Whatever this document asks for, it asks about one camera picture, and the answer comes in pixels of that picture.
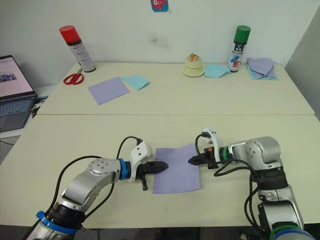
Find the red scissors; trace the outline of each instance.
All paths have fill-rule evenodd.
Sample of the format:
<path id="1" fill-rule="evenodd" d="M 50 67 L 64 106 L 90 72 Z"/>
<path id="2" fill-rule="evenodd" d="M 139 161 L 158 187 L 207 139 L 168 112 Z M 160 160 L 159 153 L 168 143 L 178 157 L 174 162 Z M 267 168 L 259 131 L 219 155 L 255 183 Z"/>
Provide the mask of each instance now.
<path id="1" fill-rule="evenodd" d="M 67 76 L 64 80 L 63 83 L 66 85 L 77 85 L 82 83 L 85 80 L 85 76 L 81 74 L 82 68 L 80 67 L 79 71 L 77 71 L 74 74 L 71 74 Z"/>

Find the light blue cloth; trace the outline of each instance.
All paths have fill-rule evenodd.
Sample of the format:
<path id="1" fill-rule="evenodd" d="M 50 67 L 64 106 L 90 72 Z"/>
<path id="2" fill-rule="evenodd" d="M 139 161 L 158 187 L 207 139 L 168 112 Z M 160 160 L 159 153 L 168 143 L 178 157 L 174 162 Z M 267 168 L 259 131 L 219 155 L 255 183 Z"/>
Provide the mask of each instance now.
<path id="1" fill-rule="evenodd" d="M 255 76 L 254 71 L 252 71 L 249 64 L 247 64 L 246 67 L 248 68 L 248 72 L 249 72 L 251 79 L 278 80 L 277 77 Z"/>
<path id="2" fill-rule="evenodd" d="M 126 76 L 121 79 L 137 90 L 143 89 L 149 84 L 149 81 L 143 76 Z"/>
<path id="3" fill-rule="evenodd" d="M 225 74 L 230 74 L 229 68 L 221 65 L 207 65 L 205 66 L 204 76 L 209 78 L 220 78 Z"/>

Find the sticker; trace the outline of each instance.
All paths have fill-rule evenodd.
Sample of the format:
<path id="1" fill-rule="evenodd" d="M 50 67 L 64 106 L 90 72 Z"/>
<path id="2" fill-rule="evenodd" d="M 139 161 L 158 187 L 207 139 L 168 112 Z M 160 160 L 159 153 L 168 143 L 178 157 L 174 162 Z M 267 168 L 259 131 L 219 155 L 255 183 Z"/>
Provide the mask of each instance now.
<path id="1" fill-rule="evenodd" d="M 168 0 L 151 0 L 154 12 L 167 12 L 169 10 Z"/>

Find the red cap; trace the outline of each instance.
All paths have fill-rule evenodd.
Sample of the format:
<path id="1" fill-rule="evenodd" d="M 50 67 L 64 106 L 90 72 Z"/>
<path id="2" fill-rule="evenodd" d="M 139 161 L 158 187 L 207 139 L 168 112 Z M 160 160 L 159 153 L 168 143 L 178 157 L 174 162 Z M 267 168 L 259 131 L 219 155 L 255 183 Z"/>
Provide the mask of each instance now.
<path id="1" fill-rule="evenodd" d="M 72 25 L 60 27 L 59 31 L 67 44 L 80 40 L 77 30 Z"/>

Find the stack of cloths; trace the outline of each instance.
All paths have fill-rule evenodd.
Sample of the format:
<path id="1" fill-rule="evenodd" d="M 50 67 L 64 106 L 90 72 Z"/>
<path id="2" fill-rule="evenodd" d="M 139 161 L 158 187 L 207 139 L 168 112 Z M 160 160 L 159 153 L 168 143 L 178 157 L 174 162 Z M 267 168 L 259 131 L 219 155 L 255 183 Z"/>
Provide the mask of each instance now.
<path id="1" fill-rule="evenodd" d="M 248 64 L 246 66 L 252 79 L 278 79 L 274 69 L 274 65 L 276 64 L 275 61 L 268 58 L 252 59 L 250 57 L 248 57 L 247 60 Z"/>

